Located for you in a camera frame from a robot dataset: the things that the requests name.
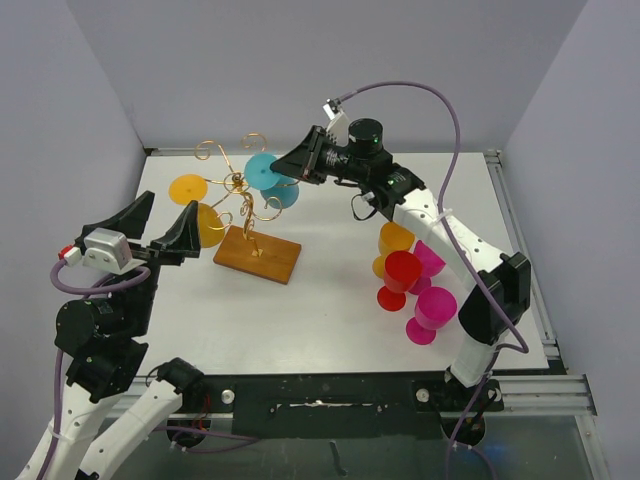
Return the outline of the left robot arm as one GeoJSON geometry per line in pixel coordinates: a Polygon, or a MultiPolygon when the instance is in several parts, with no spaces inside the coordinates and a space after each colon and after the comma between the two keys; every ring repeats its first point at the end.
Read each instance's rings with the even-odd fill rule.
{"type": "Polygon", "coordinates": [[[146,335],[162,267],[201,251],[198,203],[190,201],[160,238],[142,245],[155,195],[141,194],[110,218],[83,226],[50,272],[72,295],[58,311],[53,416],[22,479],[109,479],[148,435],[204,395],[203,373],[174,358],[161,364],[146,391],[107,429],[105,418],[131,387],[148,346],[146,335]]]}

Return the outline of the blue wine glass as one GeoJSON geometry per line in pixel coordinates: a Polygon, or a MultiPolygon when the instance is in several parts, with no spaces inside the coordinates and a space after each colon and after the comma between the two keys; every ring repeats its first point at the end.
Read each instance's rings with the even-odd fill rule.
{"type": "Polygon", "coordinates": [[[244,179],[251,188],[260,192],[270,208],[288,209],[299,198],[299,185],[294,179],[271,169],[276,160],[276,156],[270,153],[251,156],[244,167],[244,179]]]}

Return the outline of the orange wine glass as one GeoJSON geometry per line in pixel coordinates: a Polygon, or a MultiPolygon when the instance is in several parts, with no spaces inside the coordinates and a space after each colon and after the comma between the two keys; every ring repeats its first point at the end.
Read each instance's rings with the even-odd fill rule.
{"type": "Polygon", "coordinates": [[[414,244],[415,235],[394,222],[385,223],[379,232],[378,256],[372,263],[373,273],[380,279],[384,276],[386,258],[396,251],[408,251],[414,244]]]}

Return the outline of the red wine glass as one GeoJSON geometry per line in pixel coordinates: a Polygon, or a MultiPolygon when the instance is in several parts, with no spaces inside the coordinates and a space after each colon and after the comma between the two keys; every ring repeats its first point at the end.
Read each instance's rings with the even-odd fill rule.
{"type": "Polygon", "coordinates": [[[379,306],[391,312],[401,310],[406,304],[406,294],[422,276],[420,259],[409,251],[395,251],[386,256],[383,268],[384,286],[378,290],[379,306]]]}

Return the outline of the yellow wine glass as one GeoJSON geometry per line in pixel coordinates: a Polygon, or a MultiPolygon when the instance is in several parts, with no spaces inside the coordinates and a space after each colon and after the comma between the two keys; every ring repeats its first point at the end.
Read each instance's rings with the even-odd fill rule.
{"type": "Polygon", "coordinates": [[[188,205],[191,201],[198,203],[197,224],[203,249],[220,244],[226,233],[219,213],[203,202],[207,193],[208,182],[196,174],[186,174],[174,179],[168,190],[170,199],[178,205],[188,205]]]}

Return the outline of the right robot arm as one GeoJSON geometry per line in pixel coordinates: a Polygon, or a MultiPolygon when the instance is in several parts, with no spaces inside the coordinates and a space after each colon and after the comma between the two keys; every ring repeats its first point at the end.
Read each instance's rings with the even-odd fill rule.
{"type": "Polygon", "coordinates": [[[338,145],[321,126],[270,166],[275,173],[319,185],[333,177],[360,189],[376,212],[413,233],[434,251],[469,291],[458,313],[463,345],[445,384],[448,402],[469,408],[481,396],[480,382],[492,369],[508,333],[531,303],[531,263],[520,252],[507,254],[485,242],[439,205],[424,181],[396,163],[383,146],[383,127],[359,119],[338,145]]]}

